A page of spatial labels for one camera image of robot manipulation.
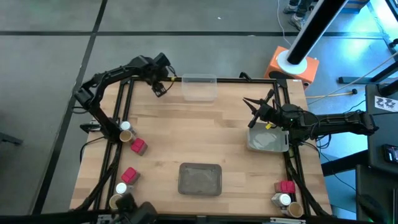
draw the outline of plastic lid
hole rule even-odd
[[[118,194],[124,194],[127,190],[127,185],[125,183],[118,183],[116,186],[116,192]]]
[[[287,194],[282,194],[279,197],[279,201],[282,203],[282,205],[290,205],[290,203],[292,202],[292,199],[290,198],[289,195]]]
[[[123,121],[123,122],[120,124],[120,128],[121,128],[122,130],[128,130],[128,129],[130,129],[130,127],[131,127],[131,125],[130,125],[130,122],[128,122],[128,121]]]

